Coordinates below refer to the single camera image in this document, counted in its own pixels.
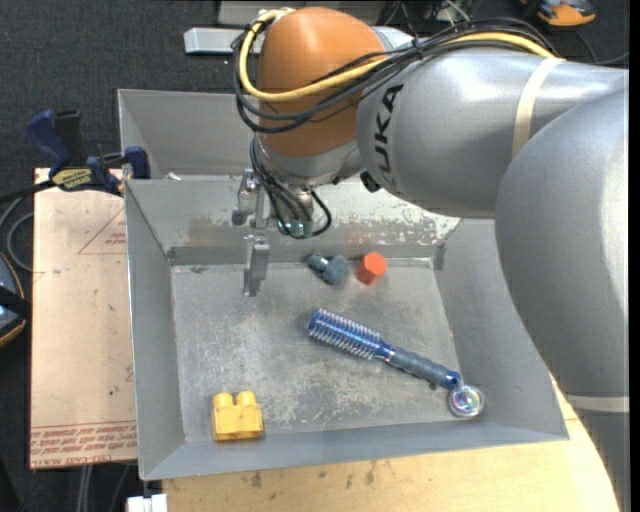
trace orange cube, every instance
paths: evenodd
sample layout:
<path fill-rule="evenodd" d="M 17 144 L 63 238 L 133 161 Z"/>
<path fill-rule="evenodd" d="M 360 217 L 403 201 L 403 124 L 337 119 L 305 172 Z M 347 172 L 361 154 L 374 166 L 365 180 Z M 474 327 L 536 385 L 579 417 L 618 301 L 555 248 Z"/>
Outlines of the orange cube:
<path fill-rule="evenodd" d="M 358 267 L 356 277 L 364 284 L 371 285 L 380 280 L 387 271 L 387 260 L 377 252 L 365 254 Z"/>

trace yellow toy brick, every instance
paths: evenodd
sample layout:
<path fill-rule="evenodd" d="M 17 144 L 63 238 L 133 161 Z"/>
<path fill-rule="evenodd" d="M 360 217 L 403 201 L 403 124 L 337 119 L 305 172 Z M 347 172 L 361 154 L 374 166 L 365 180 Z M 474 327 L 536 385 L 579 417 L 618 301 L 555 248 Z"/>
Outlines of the yellow toy brick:
<path fill-rule="evenodd" d="M 230 393 L 218 393 L 213 397 L 213 438 L 216 441 L 254 439 L 263 431 L 262 410 L 253 392 L 238 393 L 235 404 Z"/>

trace floor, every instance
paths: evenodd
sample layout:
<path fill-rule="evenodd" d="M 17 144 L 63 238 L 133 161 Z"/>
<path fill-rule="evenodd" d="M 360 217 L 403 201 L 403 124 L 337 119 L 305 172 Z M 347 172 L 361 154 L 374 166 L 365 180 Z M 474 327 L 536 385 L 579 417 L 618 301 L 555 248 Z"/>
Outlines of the floor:
<path fill-rule="evenodd" d="M 520 11 L 515 0 L 480 3 L 477 18 L 517 15 Z M 569 59 L 607 61 L 628 50 L 630 1 L 592 3 L 598 13 L 592 24 L 577 33 L 551 36 Z M 96 153 L 101 147 L 108 153 L 119 149 L 118 89 L 230 92 L 232 77 L 224 57 L 184 54 L 183 33 L 194 26 L 211 25 L 215 4 L 155 0 L 0 2 L 0 176 L 4 183 L 0 193 L 29 186 L 32 169 L 49 164 L 24 131 L 28 120 L 42 110 L 81 110 L 87 148 Z M 400 23 L 400 28 L 406 25 L 400 10 L 391 23 Z M 628 66 L 628 57 L 621 64 Z M 29 198 L 13 212 L 1 227 L 0 250 L 6 248 L 5 236 L 11 225 L 32 211 Z M 31 237 L 27 222 L 15 243 L 25 262 L 31 258 Z M 30 297 L 29 273 L 19 270 L 19 277 Z M 19 338 L 0 349 L 0 510 L 74 510 L 82 470 L 28 469 L 29 348 L 27 327 Z M 95 511 L 109 510 L 112 502 L 113 509 L 119 510 L 125 496 L 144 492 L 135 468 L 117 464 L 96 466 L 88 489 L 89 509 Z"/>

